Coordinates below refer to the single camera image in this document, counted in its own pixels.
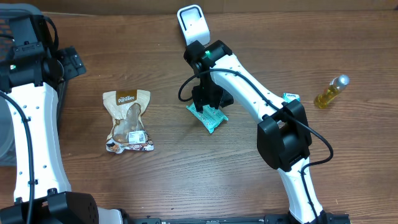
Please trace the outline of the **small kleenex tissue pack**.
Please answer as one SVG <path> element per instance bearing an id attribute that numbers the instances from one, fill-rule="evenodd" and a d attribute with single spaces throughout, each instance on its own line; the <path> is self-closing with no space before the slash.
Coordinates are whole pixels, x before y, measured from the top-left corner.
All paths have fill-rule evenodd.
<path id="1" fill-rule="evenodd" d="M 286 101 L 287 103 L 290 103 L 294 100 L 300 101 L 300 96 L 298 94 L 293 94 L 293 93 L 284 93 L 282 95 L 282 98 L 284 99 L 284 101 Z"/>

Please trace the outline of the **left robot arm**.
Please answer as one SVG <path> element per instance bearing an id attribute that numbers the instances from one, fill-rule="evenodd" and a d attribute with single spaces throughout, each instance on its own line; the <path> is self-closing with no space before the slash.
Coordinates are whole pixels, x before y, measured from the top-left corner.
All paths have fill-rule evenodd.
<path id="1" fill-rule="evenodd" d="M 43 15 L 9 19 L 14 45 L 1 62 L 1 96 L 11 112 L 17 156 L 14 205 L 2 223 L 127 223 L 120 209 L 97 206 L 73 192 L 60 155 L 58 86 L 86 69 L 73 47 L 60 49 L 52 20 Z"/>

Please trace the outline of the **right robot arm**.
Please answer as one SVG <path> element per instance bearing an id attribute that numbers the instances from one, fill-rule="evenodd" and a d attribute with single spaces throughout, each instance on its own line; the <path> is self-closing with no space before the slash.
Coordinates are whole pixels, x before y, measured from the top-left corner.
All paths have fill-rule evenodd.
<path id="1" fill-rule="evenodd" d="M 259 154 L 282 178 L 290 221 L 326 223 L 309 171 L 314 132 L 308 127 L 303 105 L 298 100 L 288 103 L 265 88 L 220 40 L 207 47 L 196 40 L 187 46 L 183 57 L 200 80 L 190 98 L 196 112 L 239 102 L 257 124 Z"/>

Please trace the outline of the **yellow bottle silver cap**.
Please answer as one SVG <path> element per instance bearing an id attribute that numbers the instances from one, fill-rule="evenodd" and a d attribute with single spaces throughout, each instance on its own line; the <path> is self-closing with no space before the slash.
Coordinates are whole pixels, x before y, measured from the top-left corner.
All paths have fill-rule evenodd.
<path id="1" fill-rule="evenodd" d="M 314 105 L 318 108 L 324 109 L 336 98 L 350 83 L 350 78 L 347 75 L 340 75 L 334 78 L 328 88 L 322 94 L 319 94 L 314 99 Z"/>

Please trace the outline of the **snack packet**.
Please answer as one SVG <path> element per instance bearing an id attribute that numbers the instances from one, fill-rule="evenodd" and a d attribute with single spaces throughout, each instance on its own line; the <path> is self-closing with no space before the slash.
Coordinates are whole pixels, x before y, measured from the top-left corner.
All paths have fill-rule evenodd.
<path id="1" fill-rule="evenodd" d="M 106 150 L 116 154 L 124 151 L 153 151 L 154 143 L 144 128 L 141 116 L 150 102 L 146 90 L 119 90 L 103 93 L 103 104 L 113 120 L 106 138 Z"/>

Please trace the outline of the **teal tissue pack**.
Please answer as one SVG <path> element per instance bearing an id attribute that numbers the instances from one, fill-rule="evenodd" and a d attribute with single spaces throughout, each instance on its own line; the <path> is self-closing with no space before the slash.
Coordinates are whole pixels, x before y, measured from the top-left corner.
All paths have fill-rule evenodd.
<path id="1" fill-rule="evenodd" d="M 194 103 L 186 106 L 186 109 L 189 110 L 199 121 L 203 123 L 204 127 L 208 130 L 210 134 L 212 134 L 223 121 L 229 120 L 228 117 L 221 110 L 214 109 L 209 105 L 205 105 L 202 112 L 198 112 L 196 110 Z"/>

